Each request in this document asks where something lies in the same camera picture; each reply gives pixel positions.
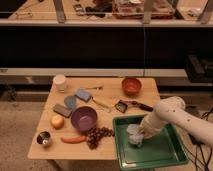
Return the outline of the cloth-covered gripper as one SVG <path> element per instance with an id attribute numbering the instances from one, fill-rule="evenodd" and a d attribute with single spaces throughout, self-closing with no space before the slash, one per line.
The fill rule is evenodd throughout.
<path id="1" fill-rule="evenodd" d="M 159 134 L 166 124 L 166 121 L 161 120 L 154 112 L 152 112 L 143 117 L 139 125 L 139 132 L 144 135 L 145 139 L 150 139 Z"/>

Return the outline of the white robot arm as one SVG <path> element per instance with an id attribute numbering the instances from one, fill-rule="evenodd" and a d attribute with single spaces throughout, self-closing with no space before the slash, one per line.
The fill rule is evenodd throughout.
<path id="1" fill-rule="evenodd" d="M 153 111 L 142 119 L 139 131 L 145 138 L 151 138 L 157 135 L 165 124 L 171 123 L 213 147 L 213 123 L 187 113 L 185 107 L 184 100 L 178 96 L 158 101 L 153 106 Z"/>

